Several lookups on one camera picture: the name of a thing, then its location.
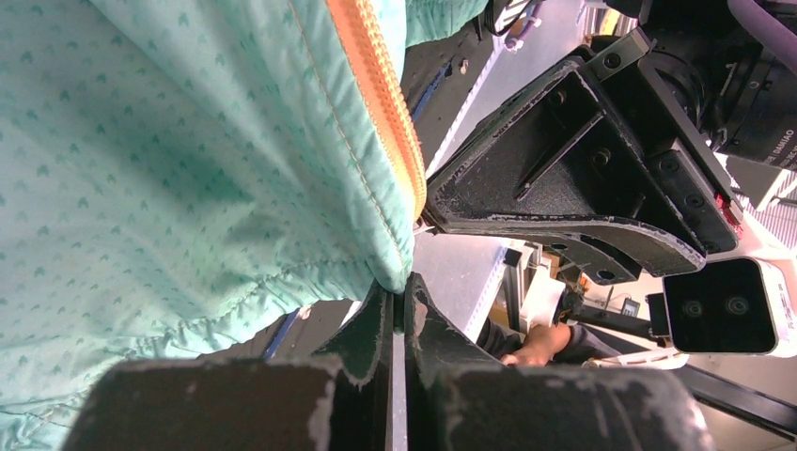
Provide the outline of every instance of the camera lens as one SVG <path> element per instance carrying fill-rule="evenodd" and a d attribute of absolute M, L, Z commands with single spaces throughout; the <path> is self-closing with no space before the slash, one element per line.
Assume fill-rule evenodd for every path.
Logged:
<path fill-rule="evenodd" d="M 683 305 L 683 313 L 690 318 L 700 318 L 703 315 L 703 304 L 699 301 L 689 301 Z"/>
<path fill-rule="evenodd" d="M 745 298 L 734 296 L 725 302 L 725 309 L 733 315 L 744 315 L 750 310 L 750 304 Z"/>

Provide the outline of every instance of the jacket sleeve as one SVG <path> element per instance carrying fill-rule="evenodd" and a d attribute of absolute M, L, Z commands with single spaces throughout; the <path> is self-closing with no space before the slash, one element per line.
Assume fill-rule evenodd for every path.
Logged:
<path fill-rule="evenodd" d="M 407 47 L 448 38 L 486 5 L 487 0 L 407 0 Z"/>
<path fill-rule="evenodd" d="M 581 325 L 571 326 L 570 332 L 568 345 L 554 355 L 554 362 L 580 365 L 589 359 L 605 359 L 620 355 L 620 352 L 603 343 Z"/>
<path fill-rule="evenodd" d="M 507 331 L 492 322 L 492 319 L 487 319 L 476 344 L 492 357 L 501 360 L 501 357 L 522 348 L 523 340 L 517 333 Z"/>

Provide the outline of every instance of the metal frame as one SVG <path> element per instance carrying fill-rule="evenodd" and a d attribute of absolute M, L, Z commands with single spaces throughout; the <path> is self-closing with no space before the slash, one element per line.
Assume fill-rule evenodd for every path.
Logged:
<path fill-rule="evenodd" d="M 732 248 L 735 232 L 711 202 L 698 199 L 700 208 L 693 208 L 671 200 L 692 192 L 723 194 L 727 175 L 719 163 L 721 175 L 699 160 L 704 140 L 694 133 L 680 137 L 681 122 L 689 118 L 671 104 L 675 99 L 659 101 L 670 91 L 645 58 L 620 70 L 620 54 L 633 61 L 649 48 L 640 31 L 600 54 L 579 48 L 521 89 L 430 178 L 424 220 L 438 233 L 551 246 L 599 285 L 631 282 L 642 269 L 655 276 L 698 271 L 705 264 L 704 242 L 712 251 Z M 644 99 L 637 90 L 630 97 L 628 83 Z M 658 105 L 646 115 L 666 118 L 657 136 L 679 140 L 682 148 L 669 152 L 674 155 L 645 153 L 659 140 L 632 133 L 636 124 L 626 110 L 639 102 Z M 525 148 L 528 143 L 534 145 Z M 678 160 L 659 161 L 670 157 Z M 503 181 L 485 181 L 496 179 Z M 715 181 L 716 190 L 709 190 Z M 615 197 L 617 202 L 607 202 Z M 686 212 L 698 220 L 687 225 Z"/>
<path fill-rule="evenodd" d="M 609 312 L 602 308 L 584 305 L 578 313 L 568 314 L 568 319 L 656 341 L 651 334 L 650 321 Z"/>
<path fill-rule="evenodd" d="M 615 335 L 589 329 L 604 343 L 622 353 L 645 350 Z M 683 382 L 697 402 L 792 442 L 797 441 L 797 406 L 691 365 L 673 370 L 673 374 Z"/>
<path fill-rule="evenodd" d="M 523 253 L 515 249 L 507 249 L 504 255 L 504 298 L 507 300 L 507 317 L 509 329 L 521 330 L 520 312 L 525 299 L 525 268 L 523 267 Z"/>

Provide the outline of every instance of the camera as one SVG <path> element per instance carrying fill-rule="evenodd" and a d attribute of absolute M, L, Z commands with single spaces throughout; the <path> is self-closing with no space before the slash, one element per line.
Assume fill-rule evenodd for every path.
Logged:
<path fill-rule="evenodd" d="M 686 353 L 797 354 L 797 324 L 786 280 L 751 257 L 664 278 L 670 336 Z"/>

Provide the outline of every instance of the patterned fabric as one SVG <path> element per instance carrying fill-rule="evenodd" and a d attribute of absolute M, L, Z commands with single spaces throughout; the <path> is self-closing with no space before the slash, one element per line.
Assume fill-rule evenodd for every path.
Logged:
<path fill-rule="evenodd" d="M 448 38 L 485 6 L 487 0 L 407 0 L 407 47 Z"/>
<path fill-rule="evenodd" d="M 57 447 L 123 359 L 403 287 L 412 212 L 322 2 L 0 8 L 0 448 Z"/>

